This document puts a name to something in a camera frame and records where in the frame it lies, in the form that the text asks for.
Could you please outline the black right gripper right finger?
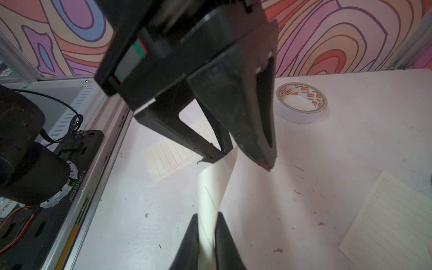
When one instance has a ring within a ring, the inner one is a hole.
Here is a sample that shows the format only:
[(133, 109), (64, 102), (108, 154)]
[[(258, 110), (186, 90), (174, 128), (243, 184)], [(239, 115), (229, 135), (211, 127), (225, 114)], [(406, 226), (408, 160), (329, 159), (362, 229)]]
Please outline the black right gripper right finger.
[(218, 213), (216, 223), (215, 252), (217, 270), (246, 270), (221, 212)]

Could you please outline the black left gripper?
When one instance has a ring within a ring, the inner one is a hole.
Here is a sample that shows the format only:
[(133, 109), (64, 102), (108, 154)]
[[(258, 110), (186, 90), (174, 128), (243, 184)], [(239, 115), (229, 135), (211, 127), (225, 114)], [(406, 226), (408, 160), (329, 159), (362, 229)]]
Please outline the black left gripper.
[[(203, 162), (227, 155), (234, 148), (231, 134), (254, 163), (267, 171), (274, 167), (278, 25), (267, 21), (259, 1), (97, 5), (115, 31), (94, 77), (108, 96), (120, 95), (132, 110), (155, 98), (136, 120), (200, 154)], [(179, 117), (195, 97), (220, 149)]]

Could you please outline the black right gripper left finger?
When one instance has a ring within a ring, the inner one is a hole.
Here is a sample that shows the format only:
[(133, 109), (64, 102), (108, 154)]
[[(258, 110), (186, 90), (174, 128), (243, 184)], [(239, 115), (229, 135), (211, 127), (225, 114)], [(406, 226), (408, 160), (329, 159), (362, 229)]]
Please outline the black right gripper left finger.
[(199, 257), (198, 215), (194, 214), (170, 270), (197, 270)]

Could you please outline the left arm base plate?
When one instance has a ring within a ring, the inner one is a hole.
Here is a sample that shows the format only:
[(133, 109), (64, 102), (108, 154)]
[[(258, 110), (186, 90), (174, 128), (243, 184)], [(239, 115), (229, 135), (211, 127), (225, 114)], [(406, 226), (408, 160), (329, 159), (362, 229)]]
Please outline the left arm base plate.
[(13, 242), (24, 230), (21, 238), (12, 247), (1, 253), (3, 270), (40, 270), (48, 258), (53, 243), (72, 211), (75, 198), (87, 182), (87, 172), (95, 158), (104, 134), (100, 130), (88, 130), (84, 136), (77, 135), (65, 146), (55, 150), (63, 160), (70, 160), (78, 169), (72, 188), (62, 200), (50, 208), (31, 207), (16, 212), (1, 229), (1, 248)]

